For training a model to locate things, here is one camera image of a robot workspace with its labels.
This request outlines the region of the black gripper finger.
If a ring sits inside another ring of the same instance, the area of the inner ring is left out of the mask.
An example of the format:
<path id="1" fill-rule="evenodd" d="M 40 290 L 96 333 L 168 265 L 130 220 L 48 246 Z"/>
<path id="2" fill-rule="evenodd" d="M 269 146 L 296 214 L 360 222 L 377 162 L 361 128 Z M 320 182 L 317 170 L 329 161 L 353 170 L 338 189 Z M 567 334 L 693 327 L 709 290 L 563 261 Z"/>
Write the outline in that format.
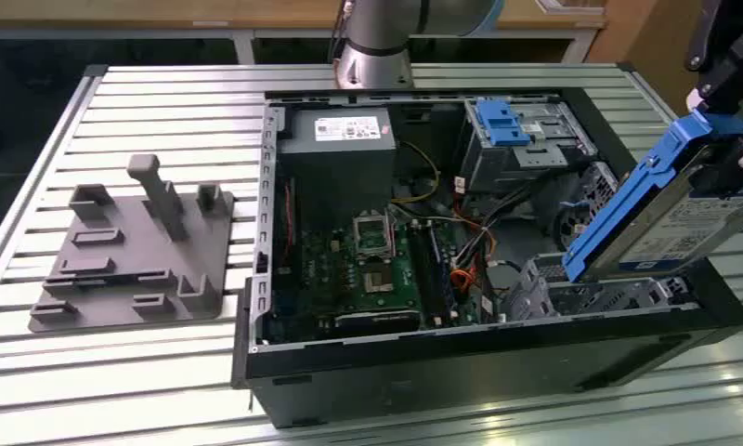
<path id="1" fill-rule="evenodd" d="M 685 69 L 698 75 L 686 97 L 687 109 L 735 113 L 743 100 L 743 0 L 701 4 Z"/>
<path id="2" fill-rule="evenodd" d="M 743 134 L 726 137 L 714 145 L 713 160 L 690 176 L 697 195 L 727 198 L 743 186 Z"/>

